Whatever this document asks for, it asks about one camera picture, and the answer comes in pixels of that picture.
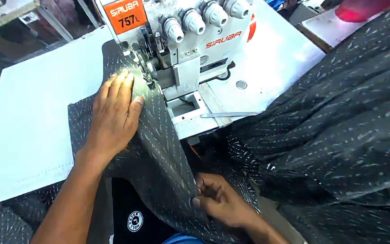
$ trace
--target right hand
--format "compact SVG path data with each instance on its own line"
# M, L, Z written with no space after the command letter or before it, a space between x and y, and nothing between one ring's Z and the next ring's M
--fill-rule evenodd
M76 153L74 164L78 168L102 172L135 135L144 101L142 97L131 101L133 81L133 74L124 69L101 86L87 141Z
M192 200L197 208L230 227L244 227L258 216L230 184L220 175L198 173L195 182L200 196Z

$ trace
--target white table top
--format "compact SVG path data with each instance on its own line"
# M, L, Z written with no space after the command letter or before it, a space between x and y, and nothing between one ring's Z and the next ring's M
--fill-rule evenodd
M339 43L357 31L360 27L364 26L366 23L380 15L376 14L369 20L361 23L351 23L342 21L335 15L335 10L337 8L338 7L330 9L302 22L302 25L306 29L321 38L331 47L336 47Z
M208 82L227 112L264 110L324 56L262 0L254 4L257 30L235 58L230 79ZM98 90L103 76L101 47L112 39L104 26L3 70L0 201L67 177L73 166L67 105ZM248 87L238 89L238 80Z

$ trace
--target sewing machine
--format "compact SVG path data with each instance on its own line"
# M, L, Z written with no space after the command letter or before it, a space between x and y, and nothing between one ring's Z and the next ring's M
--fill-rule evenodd
M117 44L159 85L175 126L209 113L201 83L226 80L255 31L252 0L95 0Z

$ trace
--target fingers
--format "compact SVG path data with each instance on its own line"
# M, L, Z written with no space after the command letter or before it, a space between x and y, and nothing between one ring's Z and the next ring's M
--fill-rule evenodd
M214 217L215 213L220 211L220 205L210 197L198 196L192 199L192 204L196 208L204 209L205 212Z
M118 92L120 90L120 86L123 83L123 81L126 79L127 75L129 74L128 69L124 69L111 83L111 86L109 87L108 92L108 98L110 101L114 101L118 95Z
M132 85L133 85L133 74L129 73L127 77L123 80L120 85L120 89L117 95L117 106L118 109L122 109L124 112L127 112L130 104L130 96L132 94Z
M129 114L127 115L127 124L138 128L138 119L141 115L144 100L142 97L135 98L129 106Z
M103 85L100 87L98 98L101 101L104 101L108 97L109 87L111 86L112 81L114 81L116 77L116 74L111 75L111 77L107 81L105 81L105 83L103 83Z
M224 183L228 184L225 181L224 177L207 173L198 173L195 176L195 183L201 191L205 191L206 187L212 188L217 191Z

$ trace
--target logo on shirt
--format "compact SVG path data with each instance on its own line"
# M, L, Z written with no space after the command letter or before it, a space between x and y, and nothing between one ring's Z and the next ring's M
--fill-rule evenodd
M127 228L132 232L137 232L141 229L144 218L142 217L142 213L139 211L134 211L130 214L127 219Z

